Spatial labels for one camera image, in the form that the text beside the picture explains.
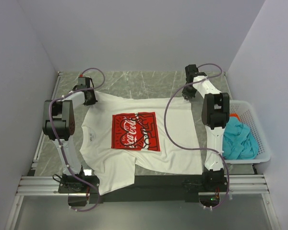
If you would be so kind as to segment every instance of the teal cloth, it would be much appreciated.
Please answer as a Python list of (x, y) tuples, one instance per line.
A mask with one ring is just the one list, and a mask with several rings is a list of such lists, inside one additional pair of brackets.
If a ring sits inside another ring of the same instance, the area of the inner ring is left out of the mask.
[(223, 137), (226, 160), (251, 160), (258, 154), (258, 143), (250, 128), (236, 117), (230, 117)]

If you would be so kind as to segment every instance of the plastic basket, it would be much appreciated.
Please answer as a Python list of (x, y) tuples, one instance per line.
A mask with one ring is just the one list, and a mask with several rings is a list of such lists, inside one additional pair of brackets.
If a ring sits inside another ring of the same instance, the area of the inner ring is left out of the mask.
[(270, 160), (271, 151), (266, 142), (264, 132), (260, 126), (259, 120), (254, 112), (252, 106), (248, 102), (231, 100), (229, 102), (229, 112), (231, 114), (238, 114), (242, 123), (250, 127), (253, 136), (255, 137), (259, 151), (258, 155), (253, 160), (226, 160), (230, 164), (248, 164), (248, 163), (261, 163)]

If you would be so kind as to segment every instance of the coca-cola logo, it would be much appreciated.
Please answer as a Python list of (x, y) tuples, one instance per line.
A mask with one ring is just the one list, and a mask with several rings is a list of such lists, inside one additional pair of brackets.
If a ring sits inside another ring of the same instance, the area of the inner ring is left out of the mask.
[(112, 148), (160, 151), (155, 113), (114, 115)]

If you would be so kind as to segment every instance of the gray marble table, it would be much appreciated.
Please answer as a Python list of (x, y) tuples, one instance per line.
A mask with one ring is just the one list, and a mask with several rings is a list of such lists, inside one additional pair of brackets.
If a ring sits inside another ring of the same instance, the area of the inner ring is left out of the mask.
[[(55, 97), (66, 95), (77, 83), (80, 72), (63, 72), (59, 76), (59, 83), (56, 89)], [(126, 71), (126, 72), (105, 72), (106, 82), (98, 91), (120, 96), (124, 98), (146, 99), (146, 98), (169, 98), (179, 87), (185, 84), (185, 73), (183, 71)], [(102, 82), (102, 76), (97, 71), (88, 72), (85, 76), (93, 79), (95, 86)], [(211, 79), (211, 82), (222, 92), (230, 94), (226, 76)], [(195, 129), (200, 147), (206, 147), (207, 136), (206, 129), (202, 124), (201, 113), (203, 98), (199, 93), (195, 99), (191, 100), (192, 114), (195, 123)], [(88, 107), (79, 106), (75, 109), (76, 130), (74, 134), (74, 143), (77, 156), (81, 161), (84, 169), (90, 169), (85, 163), (79, 149), (82, 144), (83, 134), (81, 124), (84, 120)], [(202, 163), (206, 159), (206, 151), (201, 151)], [(229, 165), (231, 174), (254, 174), (251, 164)], [(48, 137), (44, 138), (41, 151), (39, 152), (38, 164), (35, 176), (52, 176), (53, 174), (62, 173), (62, 163), (58, 152)], [(136, 165), (135, 175), (164, 175), (150, 171)]]

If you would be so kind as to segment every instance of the white wall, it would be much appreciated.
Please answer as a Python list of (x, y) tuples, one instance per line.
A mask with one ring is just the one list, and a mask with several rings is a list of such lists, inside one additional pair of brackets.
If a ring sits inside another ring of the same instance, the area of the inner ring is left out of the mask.
[(256, 109), (273, 151), (264, 172), (288, 230), (288, 0), (266, 0), (228, 72), (233, 97)]
[(16, 0), (0, 0), (0, 230), (30, 169), (56, 72)]
[(264, 0), (18, 0), (57, 70), (228, 70)]

